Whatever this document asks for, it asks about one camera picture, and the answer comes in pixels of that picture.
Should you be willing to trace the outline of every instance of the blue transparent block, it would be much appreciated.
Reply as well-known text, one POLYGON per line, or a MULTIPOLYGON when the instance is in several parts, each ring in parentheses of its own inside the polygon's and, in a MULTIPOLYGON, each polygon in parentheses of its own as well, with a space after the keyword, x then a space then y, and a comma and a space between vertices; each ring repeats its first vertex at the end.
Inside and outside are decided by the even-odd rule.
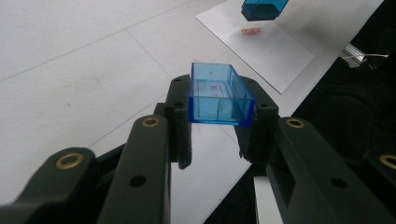
POLYGON ((289 0, 245 0, 242 14, 247 21, 273 21, 289 0))
POLYGON ((255 102, 250 90, 230 64, 192 64, 191 122, 249 125, 255 102))

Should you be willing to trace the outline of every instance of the red label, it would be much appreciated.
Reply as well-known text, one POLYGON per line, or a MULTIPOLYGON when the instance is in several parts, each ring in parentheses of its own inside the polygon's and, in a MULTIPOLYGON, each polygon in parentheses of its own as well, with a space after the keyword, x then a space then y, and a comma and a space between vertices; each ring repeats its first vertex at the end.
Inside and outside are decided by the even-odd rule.
POLYGON ((262 32, 262 28, 249 28, 241 30, 244 35, 258 35, 262 32))

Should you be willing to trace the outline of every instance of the black metal bracket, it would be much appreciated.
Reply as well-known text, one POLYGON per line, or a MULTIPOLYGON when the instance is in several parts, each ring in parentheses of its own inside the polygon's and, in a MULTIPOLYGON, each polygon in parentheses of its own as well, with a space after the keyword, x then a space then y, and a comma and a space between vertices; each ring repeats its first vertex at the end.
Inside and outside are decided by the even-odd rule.
MULTIPOLYGON (((384 173, 368 161, 358 178, 307 121, 280 119, 260 85, 243 80, 256 105, 251 126, 234 127, 240 155, 267 165, 285 223, 396 223, 394 196, 386 197, 396 189, 391 166, 384 173)), ((189 89, 188 75, 173 79, 154 115, 138 119, 125 145, 97 159, 78 147, 49 157, 17 201, 0 206, 0 221, 170 223, 170 162, 191 164, 189 89)))

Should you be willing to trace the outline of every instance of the blue block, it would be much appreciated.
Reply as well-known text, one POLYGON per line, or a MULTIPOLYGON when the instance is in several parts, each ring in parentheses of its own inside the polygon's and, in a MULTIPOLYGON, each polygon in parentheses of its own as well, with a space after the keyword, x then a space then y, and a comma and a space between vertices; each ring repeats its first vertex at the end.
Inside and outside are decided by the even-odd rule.
POLYGON ((230 64, 193 63, 190 121, 249 125, 255 99, 230 64))
POLYGON ((247 21, 273 21, 289 0, 245 0, 242 14, 247 21))

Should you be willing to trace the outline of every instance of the transparent cube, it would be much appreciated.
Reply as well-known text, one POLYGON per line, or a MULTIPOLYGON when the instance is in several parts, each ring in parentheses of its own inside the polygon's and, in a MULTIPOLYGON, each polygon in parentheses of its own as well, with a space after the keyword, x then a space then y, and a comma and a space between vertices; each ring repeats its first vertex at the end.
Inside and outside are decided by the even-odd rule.
POLYGON ((192 64, 191 122, 249 125, 254 105, 253 95, 230 64, 192 64))

